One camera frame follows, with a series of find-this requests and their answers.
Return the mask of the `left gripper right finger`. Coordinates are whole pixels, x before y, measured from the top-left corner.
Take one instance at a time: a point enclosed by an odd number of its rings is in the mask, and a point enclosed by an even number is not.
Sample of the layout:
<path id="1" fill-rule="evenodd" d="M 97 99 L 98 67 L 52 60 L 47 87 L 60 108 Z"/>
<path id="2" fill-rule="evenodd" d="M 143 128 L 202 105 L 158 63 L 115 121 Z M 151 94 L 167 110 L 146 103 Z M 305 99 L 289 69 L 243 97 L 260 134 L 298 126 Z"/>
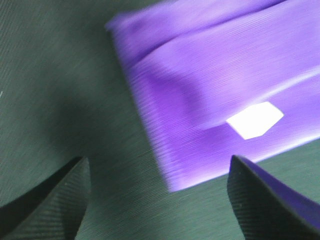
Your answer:
<path id="1" fill-rule="evenodd" d="M 320 205 L 243 156 L 231 157 L 227 194 L 246 240 L 320 238 Z"/>

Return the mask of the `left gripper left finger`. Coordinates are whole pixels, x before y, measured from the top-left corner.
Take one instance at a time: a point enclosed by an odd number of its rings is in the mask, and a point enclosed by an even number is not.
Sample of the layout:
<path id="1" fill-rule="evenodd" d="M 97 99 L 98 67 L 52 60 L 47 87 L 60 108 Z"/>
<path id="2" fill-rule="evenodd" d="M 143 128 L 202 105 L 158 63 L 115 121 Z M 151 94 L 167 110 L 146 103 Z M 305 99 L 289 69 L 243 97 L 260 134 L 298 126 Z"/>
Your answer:
<path id="1" fill-rule="evenodd" d="M 91 193 L 86 157 L 76 157 L 0 208 L 2 240 L 74 240 Z"/>

